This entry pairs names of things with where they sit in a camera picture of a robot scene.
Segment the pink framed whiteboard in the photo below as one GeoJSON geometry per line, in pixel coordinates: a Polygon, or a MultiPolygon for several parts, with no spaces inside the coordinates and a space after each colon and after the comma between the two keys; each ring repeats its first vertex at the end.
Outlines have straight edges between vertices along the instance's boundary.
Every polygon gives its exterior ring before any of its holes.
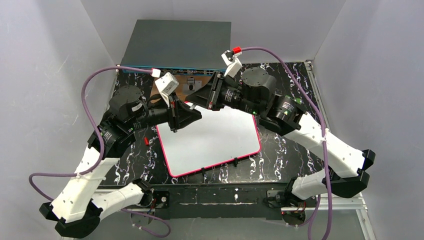
{"type": "Polygon", "coordinates": [[[172,132],[156,126],[169,174],[176,178],[257,154],[261,142],[252,114],[230,108],[195,107],[202,118],[172,132]]]}

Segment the red marker cap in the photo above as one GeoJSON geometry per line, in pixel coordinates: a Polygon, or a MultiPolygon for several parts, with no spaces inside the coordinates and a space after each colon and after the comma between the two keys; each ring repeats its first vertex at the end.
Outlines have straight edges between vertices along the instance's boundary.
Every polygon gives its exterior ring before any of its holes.
{"type": "Polygon", "coordinates": [[[149,139],[147,137],[144,137],[143,141],[144,141],[144,144],[146,146],[149,146],[150,145],[150,141],[149,141],[149,139]]]}

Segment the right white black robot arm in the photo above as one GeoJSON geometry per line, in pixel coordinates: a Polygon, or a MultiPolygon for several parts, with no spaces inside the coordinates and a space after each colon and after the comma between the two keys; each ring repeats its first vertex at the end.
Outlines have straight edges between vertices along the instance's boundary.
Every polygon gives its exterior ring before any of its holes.
{"type": "Polygon", "coordinates": [[[260,67],[246,69],[241,81],[214,72],[186,101],[212,111],[230,107],[257,116],[267,130],[327,161],[328,171],[291,179],[284,192],[287,199],[306,200],[326,192],[352,198],[366,189],[370,180],[367,169],[376,154],[370,149],[355,149],[328,132],[300,103],[278,94],[276,83],[276,78],[260,67]]]}

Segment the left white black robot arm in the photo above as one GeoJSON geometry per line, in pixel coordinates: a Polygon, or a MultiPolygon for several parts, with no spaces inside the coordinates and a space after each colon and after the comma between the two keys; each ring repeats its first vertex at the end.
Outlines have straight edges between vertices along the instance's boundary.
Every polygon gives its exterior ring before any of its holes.
{"type": "Polygon", "coordinates": [[[111,214],[132,205],[150,204],[154,189],[140,178],[105,195],[94,194],[112,166],[136,141],[136,131],[167,123],[176,132],[201,117],[200,111],[174,93],[169,103],[160,95],[154,103],[147,103],[138,87],[119,88],[90,136],[75,172],[55,199],[41,205],[40,213],[56,223],[55,230],[60,236],[82,239],[111,214]]]}

